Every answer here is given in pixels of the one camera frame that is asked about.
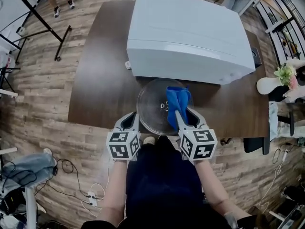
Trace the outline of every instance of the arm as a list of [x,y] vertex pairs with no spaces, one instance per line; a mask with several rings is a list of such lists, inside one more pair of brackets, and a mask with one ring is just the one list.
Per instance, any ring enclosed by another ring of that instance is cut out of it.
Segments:
[[103,209],[97,220],[104,220],[118,227],[124,219],[126,173],[127,161],[115,161],[103,200]]
[[232,212],[236,220],[250,216],[229,200],[227,192],[213,172],[209,161],[198,161],[195,163],[195,168],[206,198],[214,210],[221,215]]

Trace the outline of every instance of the black chair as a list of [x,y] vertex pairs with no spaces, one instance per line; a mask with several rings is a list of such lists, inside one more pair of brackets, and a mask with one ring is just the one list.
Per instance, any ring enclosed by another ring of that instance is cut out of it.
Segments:
[[[283,97],[284,93],[289,90],[288,86],[278,86],[272,92],[268,94],[269,101],[280,102],[286,97]],[[293,136],[295,132],[295,121],[293,108],[289,104],[289,117],[284,117],[278,115],[278,121],[290,124],[290,136]],[[262,148],[263,155],[267,155],[270,150],[270,126],[268,128],[268,136],[266,137],[254,137],[254,138],[244,138],[244,151],[246,153],[251,153],[259,148]]]

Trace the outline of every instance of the white vase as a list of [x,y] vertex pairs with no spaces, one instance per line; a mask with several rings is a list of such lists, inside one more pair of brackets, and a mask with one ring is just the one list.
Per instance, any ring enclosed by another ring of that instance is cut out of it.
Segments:
[[264,77],[257,81],[256,88],[261,95],[266,95],[272,92],[276,87],[282,85],[283,84],[281,83],[279,77],[276,78]]

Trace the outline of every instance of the wooden floor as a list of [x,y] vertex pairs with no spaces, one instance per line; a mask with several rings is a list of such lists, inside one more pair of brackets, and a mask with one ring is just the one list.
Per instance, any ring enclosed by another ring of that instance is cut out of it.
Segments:
[[[76,8],[73,10],[68,8],[65,0],[57,1],[61,6],[59,18],[53,17],[46,0],[39,3],[37,11],[60,36],[68,25],[72,26],[73,30],[61,52],[62,61],[53,60],[59,42],[50,33],[32,37],[26,42],[20,58],[21,70],[10,77],[19,97],[16,100],[2,97],[0,101],[1,148],[18,148],[17,153],[5,157],[7,160],[50,148],[56,158],[66,158],[75,164],[80,174],[81,188],[87,193],[93,183],[100,183],[104,187],[107,184],[109,155],[105,148],[105,137],[108,130],[68,123],[68,106],[86,36],[101,4],[110,0],[75,0]],[[277,66],[276,58],[258,13],[250,8],[241,19],[245,29],[258,36],[267,75],[272,75]],[[28,33],[34,33],[42,30],[43,26],[31,16],[25,28]],[[246,154],[240,139],[217,147],[212,159],[213,168],[231,199],[241,208],[249,209],[259,203],[278,165],[272,164],[274,151],[285,142],[285,139],[273,141],[267,156],[263,156],[261,150]],[[281,174],[264,200],[271,202],[269,208],[279,203],[282,188],[295,183],[302,168],[301,159],[300,149],[295,148],[288,154]],[[65,174],[59,168],[58,175],[50,184],[59,191],[85,199],[78,191],[75,173]],[[102,195],[98,187],[94,190]],[[79,200],[50,187],[45,187],[36,197],[49,215],[71,227],[79,228],[84,221],[94,219]],[[99,213],[98,209],[86,207],[94,214]]]

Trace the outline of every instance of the flower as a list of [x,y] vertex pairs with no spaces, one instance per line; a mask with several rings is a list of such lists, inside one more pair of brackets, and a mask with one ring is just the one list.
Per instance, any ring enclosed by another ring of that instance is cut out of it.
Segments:
[[289,86],[290,89],[295,89],[299,86],[295,77],[296,70],[288,63],[284,63],[281,67],[278,67],[274,74],[279,77],[283,85]]

